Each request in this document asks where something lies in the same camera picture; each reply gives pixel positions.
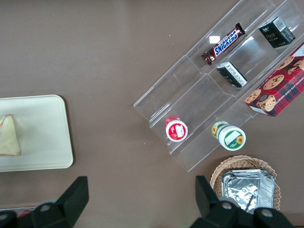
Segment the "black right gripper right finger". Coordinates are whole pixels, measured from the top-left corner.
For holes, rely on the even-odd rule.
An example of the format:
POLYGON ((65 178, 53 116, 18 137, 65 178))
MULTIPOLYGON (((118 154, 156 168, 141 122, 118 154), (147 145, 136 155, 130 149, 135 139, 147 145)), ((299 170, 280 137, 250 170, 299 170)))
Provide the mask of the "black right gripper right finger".
POLYGON ((252 228, 253 217, 229 201, 220 201, 205 176, 196 176, 195 197, 201 214, 192 228, 252 228))

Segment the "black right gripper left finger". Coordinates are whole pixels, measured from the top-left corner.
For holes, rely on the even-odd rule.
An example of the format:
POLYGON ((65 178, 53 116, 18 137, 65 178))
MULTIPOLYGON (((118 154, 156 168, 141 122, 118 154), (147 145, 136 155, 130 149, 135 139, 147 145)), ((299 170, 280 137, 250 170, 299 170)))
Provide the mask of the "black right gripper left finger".
POLYGON ((39 205, 31 212, 34 228, 72 228, 89 200, 88 179, 79 176, 56 202, 39 205))

